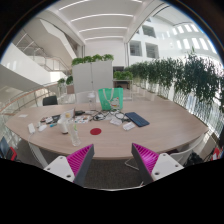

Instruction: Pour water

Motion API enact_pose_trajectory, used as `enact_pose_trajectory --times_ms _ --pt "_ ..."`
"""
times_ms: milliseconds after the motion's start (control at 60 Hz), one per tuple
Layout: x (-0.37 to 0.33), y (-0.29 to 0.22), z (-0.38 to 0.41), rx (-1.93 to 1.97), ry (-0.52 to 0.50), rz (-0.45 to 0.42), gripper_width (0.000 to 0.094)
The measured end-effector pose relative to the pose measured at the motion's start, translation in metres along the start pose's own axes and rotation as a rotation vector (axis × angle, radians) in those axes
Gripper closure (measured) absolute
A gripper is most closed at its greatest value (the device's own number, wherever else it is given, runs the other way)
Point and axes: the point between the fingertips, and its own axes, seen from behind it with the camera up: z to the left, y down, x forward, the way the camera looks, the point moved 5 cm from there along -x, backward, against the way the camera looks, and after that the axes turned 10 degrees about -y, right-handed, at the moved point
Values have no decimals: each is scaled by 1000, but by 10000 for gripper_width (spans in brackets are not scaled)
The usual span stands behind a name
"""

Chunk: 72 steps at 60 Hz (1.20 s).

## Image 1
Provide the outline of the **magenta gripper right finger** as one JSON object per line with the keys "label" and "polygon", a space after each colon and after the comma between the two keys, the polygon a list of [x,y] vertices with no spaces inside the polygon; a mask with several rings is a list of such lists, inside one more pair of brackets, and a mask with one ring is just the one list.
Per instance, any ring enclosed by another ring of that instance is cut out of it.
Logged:
{"label": "magenta gripper right finger", "polygon": [[167,153],[158,154],[137,143],[132,144],[131,153],[144,185],[183,169],[183,166]]}

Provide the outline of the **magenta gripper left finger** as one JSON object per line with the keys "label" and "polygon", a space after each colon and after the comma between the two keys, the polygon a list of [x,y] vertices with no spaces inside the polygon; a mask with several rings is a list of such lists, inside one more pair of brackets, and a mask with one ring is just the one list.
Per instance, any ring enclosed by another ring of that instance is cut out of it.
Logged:
{"label": "magenta gripper left finger", "polygon": [[67,157],[58,156],[44,170],[76,185],[83,186],[93,156],[94,145],[90,144]]}

